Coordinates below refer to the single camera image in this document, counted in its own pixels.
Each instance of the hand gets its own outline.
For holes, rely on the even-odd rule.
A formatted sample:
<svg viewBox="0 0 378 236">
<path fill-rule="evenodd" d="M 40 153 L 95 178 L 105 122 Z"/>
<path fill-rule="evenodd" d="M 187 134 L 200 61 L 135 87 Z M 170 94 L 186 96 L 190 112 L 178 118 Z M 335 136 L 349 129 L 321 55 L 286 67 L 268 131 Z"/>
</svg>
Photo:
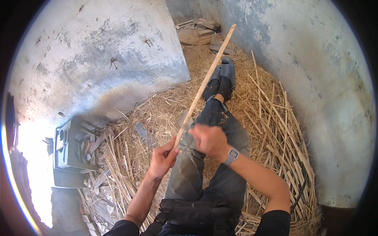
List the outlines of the hand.
<svg viewBox="0 0 378 236">
<path fill-rule="evenodd" d="M 173 136 L 168 144 L 153 150 L 151 166 L 148 169 L 152 177 L 162 179 L 169 168 L 172 168 L 175 164 L 177 154 L 180 151 L 177 147 L 172 150 L 175 139 L 176 136 Z"/>
<path fill-rule="evenodd" d="M 231 146 L 221 127 L 196 124 L 188 132 L 195 140 L 196 150 L 222 163 L 227 159 Z"/>
</svg>

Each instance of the wristwatch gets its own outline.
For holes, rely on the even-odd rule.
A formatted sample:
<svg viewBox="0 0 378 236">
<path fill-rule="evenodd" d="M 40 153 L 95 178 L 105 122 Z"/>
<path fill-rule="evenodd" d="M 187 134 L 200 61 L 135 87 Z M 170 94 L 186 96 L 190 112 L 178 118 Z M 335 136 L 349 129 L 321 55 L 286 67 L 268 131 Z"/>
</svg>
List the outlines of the wristwatch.
<svg viewBox="0 0 378 236">
<path fill-rule="evenodd" d="M 223 164 L 226 165 L 226 166 L 229 166 L 231 163 L 233 163 L 239 157 L 239 151 L 236 148 L 232 147 L 228 151 L 227 156 L 228 156 L 228 158 L 225 160 L 225 162 Z"/>
</svg>

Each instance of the dry straw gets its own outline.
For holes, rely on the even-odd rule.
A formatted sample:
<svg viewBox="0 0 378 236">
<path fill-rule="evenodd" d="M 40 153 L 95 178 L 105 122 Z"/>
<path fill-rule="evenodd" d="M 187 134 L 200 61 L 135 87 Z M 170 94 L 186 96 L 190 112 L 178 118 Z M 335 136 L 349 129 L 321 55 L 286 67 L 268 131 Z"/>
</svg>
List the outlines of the dry straw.
<svg viewBox="0 0 378 236">
<path fill-rule="evenodd" d="M 185 51 L 193 48 L 183 46 Z M 317 200 L 314 186 L 314 173 L 308 161 L 308 153 L 301 127 L 286 91 L 271 74 L 260 67 L 255 67 L 250 59 L 236 45 L 230 46 L 230 57 L 235 63 L 236 90 L 227 103 L 230 112 L 248 131 L 250 146 L 249 157 L 271 169 L 282 177 L 290 186 L 293 204 L 303 183 L 303 194 L 295 207 L 290 224 L 290 235 L 315 235 L 320 216 L 317 215 Z M 101 171 L 109 167 L 111 177 L 107 179 L 113 188 L 119 219 L 126 213 L 127 205 L 133 198 L 152 156 L 152 148 L 138 136 L 135 125 L 143 123 L 156 138 L 156 146 L 166 144 L 179 130 L 177 117 L 188 109 L 204 79 L 208 68 L 215 58 L 208 47 L 201 48 L 202 53 L 186 60 L 191 74 L 191 81 L 152 95 L 147 101 L 123 115 L 116 123 L 109 126 L 116 138 L 107 137 L 107 142 L 98 149 L 105 162 Z M 203 109 L 200 101 L 194 110 L 195 118 Z M 207 187 L 219 164 L 205 158 L 203 187 Z M 159 212 L 159 203 L 164 198 L 170 172 L 163 178 L 155 195 L 150 214 L 141 230 L 153 222 Z M 237 235 L 253 235 L 264 213 L 267 199 L 247 184 Z"/>
</svg>

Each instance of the ripped jeans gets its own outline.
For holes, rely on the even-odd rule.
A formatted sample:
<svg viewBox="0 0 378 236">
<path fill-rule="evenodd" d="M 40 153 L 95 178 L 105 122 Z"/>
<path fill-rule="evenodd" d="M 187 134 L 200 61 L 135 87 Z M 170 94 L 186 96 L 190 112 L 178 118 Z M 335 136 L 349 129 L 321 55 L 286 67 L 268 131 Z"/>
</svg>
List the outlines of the ripped jeans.
<svg viewBox="0 0 378 236">
<path fill-rule="evenodd" d="M 247 131 L 220 101 L 210 97 L 203 111 L 194 120 L 196 123 L 220 126 L 227 136 L 227 142 L 249 157 L 249 137 Z M 228 200 L 231 209 L 231 226 L 236 227 L 244 204 L 246 181 L 229 167 L 220 164 L 209 186 L 203 190 L 203 168 L 205 154 L 195 150 L 195 142 L 188 132 L 184 133 L 179 143 L 183 150 L 179 153 L 169 178 L 166 199 L 186 201 L 211 201 L 214 193 L 221 194 Z"/>
</svg>

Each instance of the forearm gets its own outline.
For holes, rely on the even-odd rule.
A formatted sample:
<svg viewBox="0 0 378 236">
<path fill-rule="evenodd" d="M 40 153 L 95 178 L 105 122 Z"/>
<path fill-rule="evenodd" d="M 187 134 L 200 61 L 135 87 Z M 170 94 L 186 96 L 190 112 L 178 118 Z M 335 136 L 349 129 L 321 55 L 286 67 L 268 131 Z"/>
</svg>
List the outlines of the forearm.
<svg viewBox="0 0 378 236">
<path fill-rule="evenodd" d="M 267 197 L 269 202 L 265 212 L 270 210 L 285 210 L 290 212 L 289 187 L 273 171 L 250 160 L 241 153 L 229 167 L 242 176 L 258 192 Z"/>
<path fill-rule="evenodd" d="M 154 177 L 149 171 L 147 171 L 136 195 L 127 208 L 125 220 L 134 222 L 138 227 L 142 225 L 150 211 L 153 198 L 160 182 L 160 178 Z"/>
</svg>

